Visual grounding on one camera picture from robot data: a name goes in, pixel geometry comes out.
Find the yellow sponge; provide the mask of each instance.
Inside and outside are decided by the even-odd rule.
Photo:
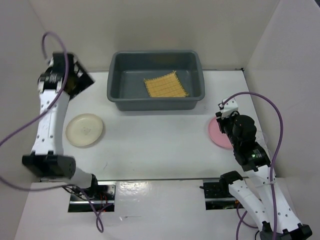
[[[176,71],[152,79],[144,79],[150,97],[187,97],[188,93],[179,81]]]

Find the gray bin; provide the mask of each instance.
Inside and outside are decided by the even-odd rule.
[[[187,97],[150,97],[144,79],[176,71]],[[190,110],[205,97],[198,54],[190,50],[121,51],[113,55],[107,98],[120,111]]]

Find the cable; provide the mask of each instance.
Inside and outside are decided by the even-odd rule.
[[[258,233],[259,233],[260,231],[258,230],[256,233],[255,233],[255,235],[254,235],[254,240],[257,240],[257,236],[258,236]]]
[[[282,119],[281,113],[279,111],[279,109],[277,108],[277,106],[267,97],[256,93],[256,92],[251,92],[251,91],[242,91],[242,92],[238,92],[236,94],[233,94],[232,96],[230,96],[226,101],[224,101],[222,103],[222,105],[224,106],[227,102],[229,102],[231,99],[235,98],[236,96],[239,95],[253,95],[253,96],[257,96],[259,98],[262,98],[264,100],[266,100],[276,111],[278,117],[279,117],[279,121],[280,121],[280,136],[279,136],[279,141],[278,144],[276,146],[273,158],[271,160],[271,165],[270,165],[270,175],[269,175],[269,180],[270,180],[270,186],[271,186],[271,193],[272,193],[272,201],[273,201],[273,233],[272,233],[272,240],[276,240],[276,236],[277,236],[277,225],[278,225],[278,217],[277,217],[277,202],[276,202],[276,192],[275,192],[275,186],[272,183],[274,176],[273,176],[273,171],[275,168],[275,164],[276,164],[276,158],[281,146],[281,142],[282,142],[282,138],[284,136],[284,121]]]
[[[41,41],[41,48],[42,48],[42,53],[43,56],[46,60],[48,60],[48,55],[46,52],[46,47],[45,47],[45,40],[47,36],[52,36],[54,37],[60,44],[62,50],[63,50],[63,55],[64,55],[64,62],[65,62],[65,70],[64,70],[64,77],[63,77],[63,82],[62,82],[62,86],[59,90],[59,92],[57,93],[57,95],[55,96],[54,100],[51,102],[51,104],[49,104],[49,106],[47,107],[46,110],[44,110],[39,116],[35,117],[34,119],[32,119],[30,122],[26,123],[25,125],[19,127],[17,130],[15,130],[14,132],[10,133],[8,136],[6,136],[3,140],[0,141],[0,147],[6,142],[8,141],[10,138],[12,138],[14,135],[18,134],[19,132],[21,132],[22,130],[26,129],[27,127],[29,127],[30,125],[32,125],[33,123],[35,123],[36,121],[38,121],[39,119],[41,119],[44,115],[46,115],[48,113],[48,111],[54,106],[54,104],[57,102],[57,100],[59,99],[60,95],[62,94],[62,92],[65,89],[66,83],[67,83],[67,79],[68,79],[68,74],[69,74],[69,60],[68,60],[68,55],[67,55],[67,49],[64,45],[64,43],[62,42],[62,40],[60,39],[60,37],[53,31],[47,31],[43,34],[42,36],[42,41]],[[87,199],[87,201],[89,202],[90,207],[92,208],[92,211],[94,212],[95,216],[96,216],[96,228],[98,229],[98,231],[100,233],[103,233],[104,231],[104,226],[103,223],[100,219],[100,213],[98,213],[95,209],[95,207],[93,206],[90,198],[88,197],[88,195],[85,193],[85,191],[83,189],[81,189],[80,187],[74,185],[74,184],[65,184],[65,185],[58,185],[58,186],[50,186],[50,187],[44,187],[44,188],[38,188],[38,189],[31,189],[31,188],[27,188],[27,187],[22,187],[22,186],[18,186],[15,185],[9,181],[7,181],[5,178],[3,178],[0,175],[0,182],[2,182],[4,185],[7,185],[8,187],[15,189],[15,190],[19,190],[19,191],[24,191],[24,192],[42,192],[42,191],[47,191],[47,190],[52,190],[52,189],[59,189],[59,188],[64,188],[64,187],[76,187],[76,189],[78,189]]]
[[[235,240],[239,240],[239,230],[240,230],[240,226],[241,223],[244,221],[245,216],[247,215],[248,211],[245,211],[244,214],[242,215],[242,217],[240,218],[240,221],[238,223],[238,226],[236,227],[236,232],[235,232]]]
[[[238,203],[238,206],[236,206],[236,214],[238,215],[239,219],[241,219],[241,216],[240,216],[240,213],[239,213],[239,207],[240,207],[240,205],[241,205],[241,204]],[[246,223],[244,220],[242,221],[242,223],[243,223],[244,225],[246,225],[247,227],[249,227],[249,228],[258,229],[257,226],[252,226],[252,225]]]
[[[74,194],[74,193],[72,192],[71,188],[66,187],[66,186],[63,186],[62,188],[63,188],[68,194]]]

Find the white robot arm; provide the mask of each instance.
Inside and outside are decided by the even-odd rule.
[[[220,131],[228,136],[236,161],[253,182],[261,201],[247,188],[236,171],[221,176],[220,182],[223,183],[224,189],[227,188],[254,219],[262,240],[271,240],[273,231],[277,232],[279,240],[305,240],[310,237],[312,235],[310,227],[302,224],[291,210],[276,178],[271,181],[269,179],[271,162],[265,150],[256,142],[255,121],[238,112],[234,98],[224,106],[220,104],[219,107],[216,119]],[[275,189],[277,229],[273,229],[274,203],[271,182]]]
[[[78,168],[72,156],[64,155],[63,126],[69,101],[93,83],[83,67],[78,62],[74,63],[74,56],[68,54],[68,57],[69,69],[74,70],[76,65],[78,73],[79,70],[82,70],[82,79],[79,79],[74,71],[69,71],[68,82],[70,79],[73,80],[71,90],[66,92],[67,89],[65,88],[54,106],[40,119],[31,154],[24,155],[22,163],[37,177],[59,179],[67,184],[73,184],[81,189],[88,190],[88,195],[94,195],[98,187],[96,177]],[[54,53],[53,66],[43,73],[38,80],[40,113],[47,109],[61,89],[65,69],[64,63],[63,54]],[[77,80],[80,82],[80,88],[76,87]]]

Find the white table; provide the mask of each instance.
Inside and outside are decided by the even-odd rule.
[[[107,99],[108,72],[91,76],[95,83],[68,106],[64,129],[77,115],[102,118],[105,133],[93,146],[72,146],[63,135],[64,154],[98,180],[153,180],[218,178],[237,170],[244,175],[233,152],[216,146],[208,136],[208,124],[222,99],[248,91],[244,74],[204,71],[205,98],[193,110],[120,112]],[[237,97],[239,111],[261,129],[249,95]]]

